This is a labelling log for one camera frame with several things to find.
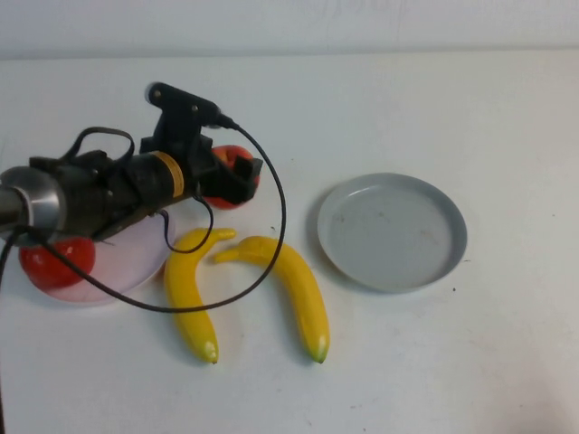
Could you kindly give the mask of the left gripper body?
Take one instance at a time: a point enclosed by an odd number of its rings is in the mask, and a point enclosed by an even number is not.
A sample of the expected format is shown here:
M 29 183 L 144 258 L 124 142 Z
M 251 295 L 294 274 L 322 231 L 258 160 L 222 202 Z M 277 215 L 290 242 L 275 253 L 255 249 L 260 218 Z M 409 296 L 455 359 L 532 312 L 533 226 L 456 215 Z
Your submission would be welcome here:
M 213 144 L 204 135 L 190 141 L 143 138 L 128 159 L 128 176 L 143 205 L 154 211 L 195 195 L 221 192 L 222 164 Z

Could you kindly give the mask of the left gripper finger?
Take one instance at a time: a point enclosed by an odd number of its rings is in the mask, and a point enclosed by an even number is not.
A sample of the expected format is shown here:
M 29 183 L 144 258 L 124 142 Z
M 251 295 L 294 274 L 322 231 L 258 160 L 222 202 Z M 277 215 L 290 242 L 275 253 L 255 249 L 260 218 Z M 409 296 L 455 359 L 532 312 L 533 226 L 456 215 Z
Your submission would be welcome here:
M 237 155 L 233 163 L 233 172 L 244 182 L 259 182 L 263 161 L 252 156 Z
M 227 166 L 218 166 L 200 178 L 200 193 L 204 197 L 220 198 L 231 204 L 242 204 L 254 196 L 254 172 L 235 172 Z

